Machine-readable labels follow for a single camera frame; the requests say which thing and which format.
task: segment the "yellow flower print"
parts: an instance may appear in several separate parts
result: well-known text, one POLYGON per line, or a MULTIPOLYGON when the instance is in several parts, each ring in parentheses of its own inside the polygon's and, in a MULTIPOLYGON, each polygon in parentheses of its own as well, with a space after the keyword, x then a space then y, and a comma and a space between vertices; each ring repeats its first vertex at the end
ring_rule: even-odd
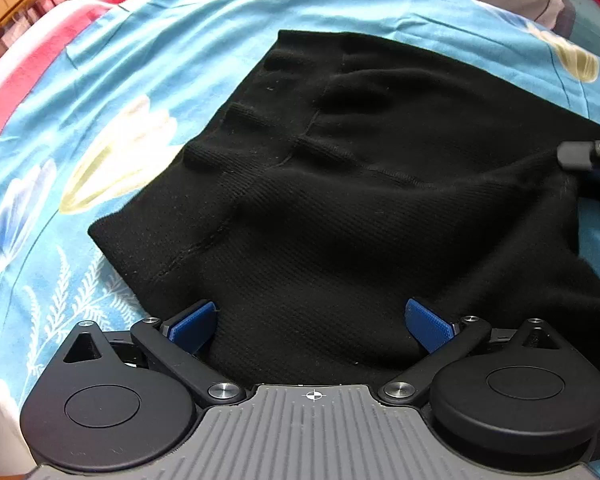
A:
POLYGON ((182 147, 169 146, 176 119, 167 110, 149 112, 149 104, 146 95, 136 98, 93 139, 64 186, 62 214, 140 189, 170 164, 182 147))
POLYGON ((538 40, 551 45, 567 72, 584 83, 593 83, 600 73, 600 61, 582 47, 565 40, 548 30, 539 30, 533 23, 527 22, 526 31, 538 40))

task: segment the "crosshair marking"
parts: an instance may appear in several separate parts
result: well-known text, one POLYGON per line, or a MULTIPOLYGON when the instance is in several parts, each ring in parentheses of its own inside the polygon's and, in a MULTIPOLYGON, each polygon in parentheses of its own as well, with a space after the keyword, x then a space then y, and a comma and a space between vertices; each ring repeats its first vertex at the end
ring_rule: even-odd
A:
POLYGON ((316 390, 311 390, 308 394, 305 394, 304 396, 307 399, 312 400, 313 402, 324 397, 323 394, 317 392, 316 390))

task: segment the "metal screw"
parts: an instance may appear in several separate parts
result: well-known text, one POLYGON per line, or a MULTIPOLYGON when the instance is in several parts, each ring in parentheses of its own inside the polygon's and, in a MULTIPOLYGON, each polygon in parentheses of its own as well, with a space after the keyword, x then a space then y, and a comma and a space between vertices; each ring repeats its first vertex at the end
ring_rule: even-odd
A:
POLYGON ((240 393, 240 386, 233 383, 217 383, 209 387, 209 395, 215 399, 231 399, 240 393))
POLYGON ((406 399, 407 397, 411 397, 416 392, 416 389, 412 384, 396 381, 395 383, 386 384, 384 392, 394 399, 406 399))

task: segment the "ribbed texture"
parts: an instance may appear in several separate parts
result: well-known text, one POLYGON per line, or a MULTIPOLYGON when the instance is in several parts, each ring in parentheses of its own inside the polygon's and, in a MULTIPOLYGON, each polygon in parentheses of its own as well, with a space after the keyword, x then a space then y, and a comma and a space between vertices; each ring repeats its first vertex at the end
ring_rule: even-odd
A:
MULTIPOLYGON (((206 412, 178 450, 109 480, 505 480, 443 447, 412 408, 390 408, 366 386, 261 386, 253 399, 206 412)), ((30 480, 77 480, 44 474, 30 480)), ((594 480, 583 467, 536 480, 594 480)))
POLYGON ((600 368, 564 140, 600 125, 476 67, 359 34, 282 31, 173 164, 90 234, 152 316, 201 298, 234 381, 379 387, 446 322, 547 320, 600 368))

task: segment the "floral pattern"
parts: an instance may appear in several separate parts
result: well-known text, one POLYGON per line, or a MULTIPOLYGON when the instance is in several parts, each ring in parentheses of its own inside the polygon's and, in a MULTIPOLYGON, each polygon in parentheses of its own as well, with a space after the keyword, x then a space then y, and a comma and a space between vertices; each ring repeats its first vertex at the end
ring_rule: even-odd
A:
POLYGON ((600 74, 600 60, 582 47, 567 41, 548 30, 540 30, 527 22, 526 31, 549 44, 558 55, 564 69, 583 83, 593 83, 600 74))
POLYGON ((93 320, 102 330, 108 331, 114 329, 110 316, 117 315, 129 327, 144 314, 135 295, 97 248, 70 300, 72 268, 62 248, 56 246, 56 251, 60 268, 48 306, 40 304, 32 286, 24 286, 30 300, 31 332, 27 376, 20 394, 20 405, 53 352, 80 320, 93 320))
POLYGON ((0 204, 0 271, 15 259, 29 238, 55 179, 56 164, 50 158, 42 168, 34 166, 7 187, 0 204))
POLYGON ((96 136, 64 186, 62 214, 82 213, 140 189, 169 165, 182 147, 169 146, 176 119, 149 107, 146 95, 136 98, 96 136))

